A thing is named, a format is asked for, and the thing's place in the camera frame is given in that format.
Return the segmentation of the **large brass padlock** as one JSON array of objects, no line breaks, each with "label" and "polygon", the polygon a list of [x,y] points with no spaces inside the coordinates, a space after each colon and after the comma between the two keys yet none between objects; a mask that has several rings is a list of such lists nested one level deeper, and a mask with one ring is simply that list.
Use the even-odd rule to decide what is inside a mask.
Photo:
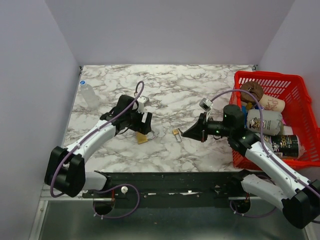
[{"label": "large brass padlock", "polygon": [[142,134],[140,132],[136,132],[136,135],[135,135],[138,144],[147,143],[148,141],[153,140],[155,136],[156,134],[153,130],[150,131],[148,134]]}]

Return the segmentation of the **small brass padlock with key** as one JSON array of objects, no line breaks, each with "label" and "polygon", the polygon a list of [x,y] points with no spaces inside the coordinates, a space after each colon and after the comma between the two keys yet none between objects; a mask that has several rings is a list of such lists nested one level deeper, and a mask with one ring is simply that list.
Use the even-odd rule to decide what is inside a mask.
[{"label": "small brass padlock with key", "polygon": [[172,134],[174,135],[177,142],[180,143],[182,141],[182,138],[180,136],[180,131],[177,128],[172,130]]}]

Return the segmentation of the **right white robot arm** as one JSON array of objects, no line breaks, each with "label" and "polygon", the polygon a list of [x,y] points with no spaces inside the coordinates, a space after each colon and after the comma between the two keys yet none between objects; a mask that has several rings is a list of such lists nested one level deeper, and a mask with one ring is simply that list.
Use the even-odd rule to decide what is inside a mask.
[{"label": "right white robot arm", "polygon": [[197,122],[182,137],[205,142],[209,135],[226,137],[230,147],[264,171],[274,183],[247,173],[230,183],[230,191],[241,196],[256,195],[282,211],[294,227],[303,229],[320,215],[320,182],[310,181],[265,146],[262,137],[244,127],[244,114],[234,104],[223,108],[221,121],[200,114]]}]

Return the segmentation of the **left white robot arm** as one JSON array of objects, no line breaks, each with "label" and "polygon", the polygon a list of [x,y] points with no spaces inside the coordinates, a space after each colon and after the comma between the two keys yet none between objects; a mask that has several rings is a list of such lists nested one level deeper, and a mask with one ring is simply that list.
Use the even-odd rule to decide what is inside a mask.
[{"label": "left white robot arm", "polygon": [[107,141],[128,129],[142,135],[152,132],[153,114],[145,111],[147,97],[121,95],[115,107],[102,114],[95,126],[76,142],[63,148],[55,147],[49,157],[44,183],[69,197],[93,190],[99,197],[110,194],[111,185],[105,173],[88,172],[85,164]]}]

